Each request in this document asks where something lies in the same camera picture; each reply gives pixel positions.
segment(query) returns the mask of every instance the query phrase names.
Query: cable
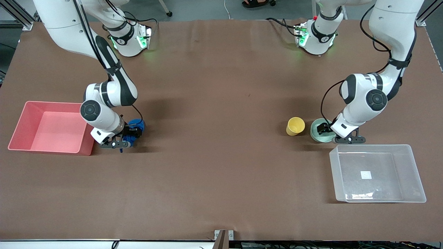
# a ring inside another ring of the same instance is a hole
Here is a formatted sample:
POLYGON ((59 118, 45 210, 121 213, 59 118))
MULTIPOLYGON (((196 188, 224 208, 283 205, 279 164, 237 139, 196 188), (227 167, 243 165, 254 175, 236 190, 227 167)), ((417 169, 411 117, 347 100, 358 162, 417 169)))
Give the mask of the cable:
POLYGON ((12 49, 16 49, 15 47, 12 47, 12 46, 9 46, 9 45, 6 45, 6 44, 4 44, 4 43, 0 43, 1 45, 3 45, 3 46, 7 46, 7 47, 10 47, 10 48, 12 48, 12 49))
POLYGON ((133 126, 133 125, 139 125, 143 122, 143 115, 141 115, 140 111, 134 105, 131 105, 131 106, 139 113, 140 121, 137 124, 127 124, 126 127, 133 126))
POLYGON ((268 17, 268 18, 266 18, 265 20, 268 20, 268 21, 274 21, 274 22, 280 24, 281 26, 286 26, 286 27, 288 27, 288 28, 294 28, 294 25, 299 25, 299 23, 297 23, 297 24, 294 24, 293 26, 288 26, 288 25, 286 25, 286 24, 284 24, 284 23, 280 22, 279 20, 277 20, 277 19, 275 19, 275 18, 272 18, 272 17, 268 17))
POLYGON ((363 14, 363 16, 361 17, 361 20, 360 20, 360 29, 361 29, 361 31, 367 36, 367 37, 369 37, 374 43, 378 43, 378 44, 380 44, 382 47, 384 47, 385 49, 386 49, 386 52, 388 52, 389 53, 389 57, 391 58, 392 56, 391 56, 391 50, 385 45, 385 44, 383 44, 382 42, 380 42, 380 41, 378 41, 377 39, 375 39, 374 37, 372 37, 372 36, 370 36, 366 31, 365 31, 365 29, 363 28, 363 20, 364 20, 364 18, 365 18, 365 16, 369 13, 369 11, 371 11, 373 8, 374 8, 374 6, 375 6, 375 4, 374 5, 372 5, 364 14, 363 14))
POLYGON ((111 1, 109 1, 109 0, 105 0, 105 2, 109 5, 109 7, 111 7, 111 9, 112 9, 115 13, 117 13, 119 16, 123 17, 123 18, 126 19, 126 20, 130 20, 130 21, 134 21, 134 22, 147 22, 147 21, 154 20, 156 23, 158 23, 157 20, 156 20, 155 18, 149 18, 149 19, 145 19, 145 20, 138 20, 138 19, 137 19, 132 13, 130 13, 130 12, 128 12, 128 11, 124 11, 123 13, 129 13, 129 14, 132 15, 134 18, 128 18, 128 17, 126 17, 126 16, 122 16, 122 15, 118 12, 117 7, 115 7, 115 5, 114 5, 111 1))
POLYGON ((115 249, 115 248, 117 248, 119 243, 120 243, 120 241, 114 241, 114 242, 112 243, 111 249, 115 249))
POLYGON ((284 18, 282 19, 282 21, 283 21, 283 23, 284 23, 286 29, 288 30, 288 32, 289 32, 291 35, 293 35, 293 36, 295 36, 295 37, 299 37, 299 38, 302 37, 301 35, 297 35, 297 34, 295 34, 295 33, 292 33, 291 30, 289 30, 289 27, 288 27, 288 25, 286 24, 286 20, 285 20, 284 18))
POLYGON ((80 22, 81 22, 81 24, 82 24, 83 30, 84 30, 84 32, 86 33, 86 37, 87 37, 87 39, 88 39, 88 41, 89 41, 89 44, 91 45, 91 48, 92 48, 92 50, 93 50, 95 56, 97 57, 97 60, 100 62, 101 66, 102 66, 103 68, 106 68, 105 63, 104 63, 103 60, 101 59, 100 53, 98 52, 97 45, 96 45, 96 43, 93 41, 91 27, 89 26, 89 23, 88 23, 88 19, 87 19, 87 17, 86 17, 85 10, 83 9, 83 5, 80 4, 80 6, 81 6, 81 8, 82 8, 83 15, 84 15, 83 17, 84 17, 85 19, 83 19, 83 17, 82 17, 82 13, 80 12, 80 8, 79 8, 79 6, 78 6, 77 0, 74 0, 74 5, 75 5, 75 9, 77 10, 78 16, 79 16, 79 18, 80 18, 80 22))
POLYGON ((330 126, 330 123, 329 123, 329 121, 326 119, 325 115, 323 114, 323 102, 325 101, 325 98, 326 98, 326 95, 328 94, 328 92, 329 92, 334 86, 336 86, 336 85, 338 85, 338 84, 340 84, 340 83, 343 83, 343 81, 345 81, 345 80, 341 80, 341 81, 339 81, 339 82, 333 84, 333 85, 332 85, 332 86, 331 86, 331 87, 325 92, 325 95, 323 95, 322 103, 320 104, 320 113, 321 113, 322 117, 325 119, 325 121, 326 121, 326 123, 328 124, 328 126, 330 126))
POLYGON ((228 13, 229 20, 231 20, 231 14, 229 14, 228 9, 226 8, 226 0, 225 0, 225 10, 226 10, 226 12, 228 13))
POLYGON ((377 48, 377 47, 375 46, 375 41, 374 41, 374 40, 372 40, 372 46, 374 47, 375 50, 377 50, 377 51, 379 51, 379 52, 389 52, 389 50, 381 50, 381 49, 377 48))
MULTIPOLYGON (((134 19, 136 19, 136 17, 131 12, 129 12, 129 11, 123 11, 123 13, 130 14, 134 19)), ((136 26, 137 22, 132 24, 131 22, 128 21, 128 24, 131 25, 131 26, 136 26)))
MULTIPOLYGON (((375 6, 375 5, 371 6, 371 7, 370 7, 370 8, 369 8, 369 9, 363 14, 363 16, 361 17, 361 20, 360 20, 360 29, 361 29, 361 31, 362 31, 367 37, 371 38, 372 43, 373 43, 373 47, 374 47, 377 51, 380 51, 380 52, 388 52, 388 53, 389 53, 389 57, 391 58, 391 56, 392 56, 392 54, 391 54, 391 50, 390 50, 385 44, 383 44, 382 42, 378 41, 376 38, 370 36, 370 35, 364 30, 364 28, 363 28, 363 20, 364 20, 365 16, 369 13, 369 11, 371 11, 371 10, 374 8, 374 6, 375 6), (376 48, 376 47, 375 47, 375 43, 378 43, 378 44, 382 45, 382 46, 385 48, 385 50, 381 50, 381 49, 376 48)), ((389 65, 389 63, 386 63, 386 64, 385 64, 380 70, 376 71, 376 73, 380 73, 380 72, 383 71, 388 65, 389 65)), ((341 80, 341 81, 339 81, 339 82, 333 84, 333 85, 332 85, 332 86, 331 86, 331 87, 325 92, 325 94, 323 95, 322 103, 320 104, 320 114, 322 115, 322 117, 325 119, 326 123, 327 123, 329 126, 330 126, 330 123, 329 123, 329 121, 326 119, 325 115, 323 114, 323 102, 324 102, 324 100, 325 100, 326 95, 328 94, 328 92, 329 92, 333 87, 335 87, 336 85, 338 85, 338 84, 340 84, 340 83, 343 83, 344 81, 345 81, 345 80, 341 80)))

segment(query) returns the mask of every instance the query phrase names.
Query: white label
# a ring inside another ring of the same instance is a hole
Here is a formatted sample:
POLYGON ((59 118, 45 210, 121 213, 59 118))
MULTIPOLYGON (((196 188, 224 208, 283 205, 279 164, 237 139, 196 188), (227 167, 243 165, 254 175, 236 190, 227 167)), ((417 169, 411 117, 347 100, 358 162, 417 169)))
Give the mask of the white label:
POLYGON ((372 179, 370 171, 360 171, 362 179, 372 179))

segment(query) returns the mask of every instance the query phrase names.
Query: pink plastic bin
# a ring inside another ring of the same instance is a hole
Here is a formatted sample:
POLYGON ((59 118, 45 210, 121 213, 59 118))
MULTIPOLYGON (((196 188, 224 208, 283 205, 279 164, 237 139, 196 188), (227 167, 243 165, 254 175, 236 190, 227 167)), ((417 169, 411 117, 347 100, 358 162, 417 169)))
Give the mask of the pink plastic bin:
POLYGON ((9 142, 12 151, 89 156, 92 126, 80 116, 79 103, 28 101, 9 142))

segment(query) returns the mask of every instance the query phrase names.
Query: green led light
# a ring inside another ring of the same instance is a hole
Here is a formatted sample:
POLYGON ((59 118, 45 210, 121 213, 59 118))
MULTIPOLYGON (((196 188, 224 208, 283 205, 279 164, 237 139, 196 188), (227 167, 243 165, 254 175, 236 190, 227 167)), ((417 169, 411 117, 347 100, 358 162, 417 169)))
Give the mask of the green led light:
POLYGON ((300 46, 304 47, 306 45, 306 41, 309 38, 308 32, 305 32, 303 36, 300 38, 300 46))
POLYGON ((147 45, 146 45, 146 39, 145 38, 137 36, 137 40, 138 40, 141 48, 146 48, 147 45))
POLYGON ((114 39, 112 38, 112 36, 111 36, 111 41, 112 41, 112 43, 114 44, 114 48, 117 49, 117 45, 115 45, 115 41, 114 41, 114 39))
POLYGON ((329 44, 329 46, 332 46, 332 42, 334 41, 335 35, 332 36, 331 38, 331 43, 329 44))

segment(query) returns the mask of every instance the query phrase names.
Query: floor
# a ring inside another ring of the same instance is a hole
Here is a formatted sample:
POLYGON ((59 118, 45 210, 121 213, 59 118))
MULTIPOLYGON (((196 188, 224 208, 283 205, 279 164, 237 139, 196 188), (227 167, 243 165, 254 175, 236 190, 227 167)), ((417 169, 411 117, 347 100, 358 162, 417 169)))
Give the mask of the floor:
MULTIPOLYGON (((241 0, 164 0, 167 7, 173 12, 172 17, 165 15, 158 0, 131 0, 121 8, 133 13, 138 19, 156 18, 158 21, 191 21, 196 19, 265 19, 268 17, 296 19, 300 17, 311 18, 312 9, 309 0, 276 0, 276 5, 269 5, 245 9, 241 0)), ((429 6, 433 0, 425 0, 423 8, 429 6)), ((373 4, 361 6, 348 6, 346 13, 349 19, 360 19, 364 12, 373 4)), ((443 60, 443 7, 437 9, 427 20, 427 31, 434 45, 436 55, 443 60)), ((0 43, 16 47, 21 34, 20 29, 1 29, 0 43)), ((0 44, 0 70, 7 72, 14 55, 14 49, 0 44)))

